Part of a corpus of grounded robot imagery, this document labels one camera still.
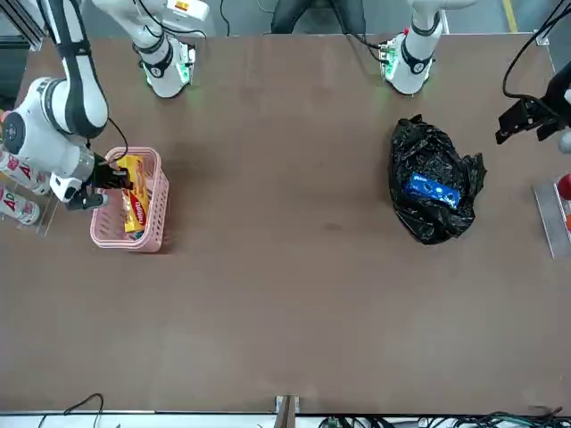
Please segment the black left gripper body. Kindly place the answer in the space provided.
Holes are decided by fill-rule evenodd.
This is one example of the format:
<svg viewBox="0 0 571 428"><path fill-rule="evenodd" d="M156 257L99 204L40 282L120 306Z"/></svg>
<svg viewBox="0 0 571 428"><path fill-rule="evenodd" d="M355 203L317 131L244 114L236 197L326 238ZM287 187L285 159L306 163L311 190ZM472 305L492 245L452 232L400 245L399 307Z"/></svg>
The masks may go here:
<svg viewBox="0 0 571 428"><path fill-rule="evenodd" d="M539 120L570 120L570 102L566 98L570 90L570 70L568 62L551 78L536 112Z"/></svg>

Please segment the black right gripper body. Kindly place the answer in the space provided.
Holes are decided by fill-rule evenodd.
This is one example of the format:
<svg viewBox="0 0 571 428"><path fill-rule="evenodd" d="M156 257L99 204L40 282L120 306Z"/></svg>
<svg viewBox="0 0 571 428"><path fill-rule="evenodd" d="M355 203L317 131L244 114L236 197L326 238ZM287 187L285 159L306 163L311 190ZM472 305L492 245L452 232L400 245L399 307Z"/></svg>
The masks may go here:
<svg viewBox="0 0 571 428"><path fill-rule="evenodd" d="M94 154L94 167L87 179L87 185L94 188L112 189L116 187L117 170L105 163L105 159L99 154Z"/></svg>

